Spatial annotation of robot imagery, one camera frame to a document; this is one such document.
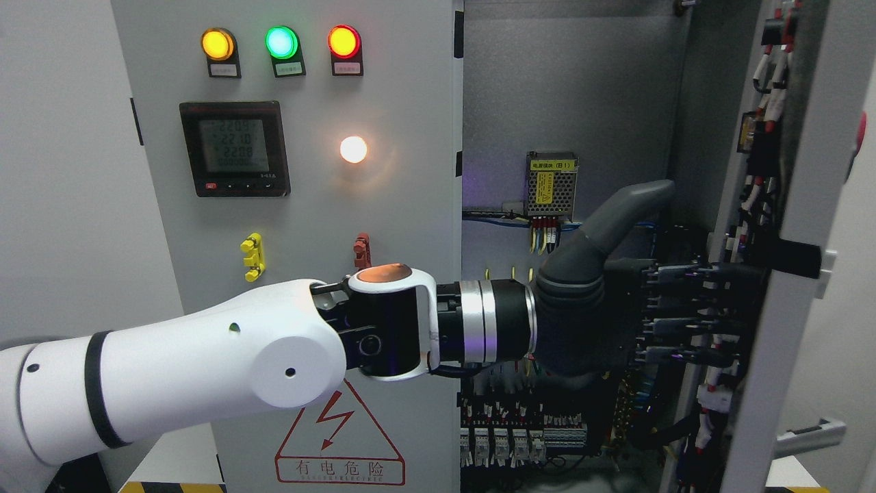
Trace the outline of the dark grey robot hand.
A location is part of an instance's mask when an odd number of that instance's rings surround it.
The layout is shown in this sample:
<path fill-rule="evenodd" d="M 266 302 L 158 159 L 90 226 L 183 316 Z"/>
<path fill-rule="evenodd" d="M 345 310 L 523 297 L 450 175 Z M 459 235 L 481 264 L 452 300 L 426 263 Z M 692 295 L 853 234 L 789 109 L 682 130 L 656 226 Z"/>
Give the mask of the dark grey robot hand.
<path fill-rule="evenodd" d="M 542 263 L 532 281 L 534 356 L 562 377 L 625 368 L 636 343 L 670 340 L 661 361 L 731 364 L 729 353 L 686 349 L 694 335 L 749 335 L 764 269 L 729 262 L 660 264 L 611 253 L 675 194 L 670 180 L 620 188 Z"/>

